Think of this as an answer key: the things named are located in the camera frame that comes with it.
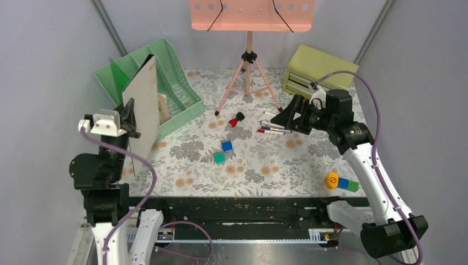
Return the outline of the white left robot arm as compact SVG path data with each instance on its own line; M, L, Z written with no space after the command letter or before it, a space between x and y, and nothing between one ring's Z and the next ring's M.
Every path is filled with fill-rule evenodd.
M130 98L113 110L86 114L78 123L81 135L99 147L98 153L79 154L69 165L74 188L84 197L99 264L149 264L158 229L171 221L163 206L143 208L151 192L131 207L129 185L119 183L126 157L150 169L151 189L157 180L151 164L127 149L130 138L141 137L134 104Z

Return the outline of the white sketch pad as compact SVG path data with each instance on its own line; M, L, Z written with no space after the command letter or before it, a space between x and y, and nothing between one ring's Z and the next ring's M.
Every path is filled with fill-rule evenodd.
M123 100L134 100L136 131L138 139L130 139L131 151L148 158L151 147L158 137L159 108L157 91L156 57L148 54L141 67L123 91Z

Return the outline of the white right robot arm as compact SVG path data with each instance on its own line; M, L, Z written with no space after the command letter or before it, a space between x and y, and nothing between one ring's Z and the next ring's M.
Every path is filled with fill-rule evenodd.
M323 227L336 222L345 226L375 259L417 247L428 222L423 215L413 214L392 185L368 127L354 120L352 96L346 90L331 90L318 108L319 103L318 98L308 100L296 94L271 122L306 135L313 129L325 131L358 177L372 214L343 199L330 199L317 211L317 222Z

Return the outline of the green plastic folder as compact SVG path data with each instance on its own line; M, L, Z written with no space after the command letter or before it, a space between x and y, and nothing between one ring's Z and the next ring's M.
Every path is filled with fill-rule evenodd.
M109 58L109 67L113 86L111 86L108 91L115 105L121 105L124 101L123 91L129 84L130 78L112 58Z

